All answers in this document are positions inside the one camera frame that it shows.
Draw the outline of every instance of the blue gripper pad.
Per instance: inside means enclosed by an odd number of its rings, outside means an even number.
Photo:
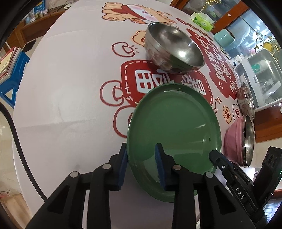
[[[160,179],[160,185],[162,186],[163,189],[165,189],[166,183],[165,183],[165,172],[164,172],[164,165],[162,163],[162,158],[160,156],[160,150],[163,151],[163,148],[159,148],[158,144],[155,146],[155,160],[157,164],[157,169],[158,169],[158,175]]]
[[[119,170],[119,176],[118,176],[119,189],[121,189],[121,187],[123,186],[123,183],[124,183],[124,177],[125,177],[127,162],[128,162],[128,157],[127,157],[127,149],[126,149],[126,146],[125,146],[124,154],[123,154],[123,157],[122,157],[122,162],[121,162],[121,166],[120,166],[120,170]]]

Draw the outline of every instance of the green plate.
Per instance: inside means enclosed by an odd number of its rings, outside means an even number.
[[[221,150],[220,128],[201,94],[183,84],[160,85],[141,99],[130,121],[127,153],[136,180],[152,197],[173,202],[174,192],[165,192],[158,178],[157,143],[191,172],[215,172],[208,154]]]

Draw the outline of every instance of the gold decoration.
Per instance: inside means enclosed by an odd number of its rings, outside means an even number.
[[[217,4],[217,3],[220,3],[220,1],[221,1],[221,0],[206,0],[206,3],[205,3],[205,5],[203,6],[202,10],[208,8],[208,6],[211,6],[211,5],[215,5],[215,4]]]
[[[273,36],[267,36],[264,34],[259,34],[255,32],[257,35],[257,39],[255,41],[255,52],[260,49],[267,49],[276,60],[279,58],[279,50],[281,49],[278,42]]]

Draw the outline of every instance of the wooden shelf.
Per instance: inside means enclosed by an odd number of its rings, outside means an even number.
[[[25,24],[25,21],[21,21],[8,37],[7,43],[10,47],[16,46],[23,48],[26,43],[44,36],[64,12],[66,12],[66,10],[60,7],[58,9],[49,10],[46,15],[28,24]],[[4,49],[6,52],[9,51],[6,45]]]

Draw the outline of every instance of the pink bowl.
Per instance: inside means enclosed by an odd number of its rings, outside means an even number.
[[[242,165],[242,122],[243,117],[238,118],[229,129],[226,131],[224,136],[224,155],[227,158],[236,163]]]

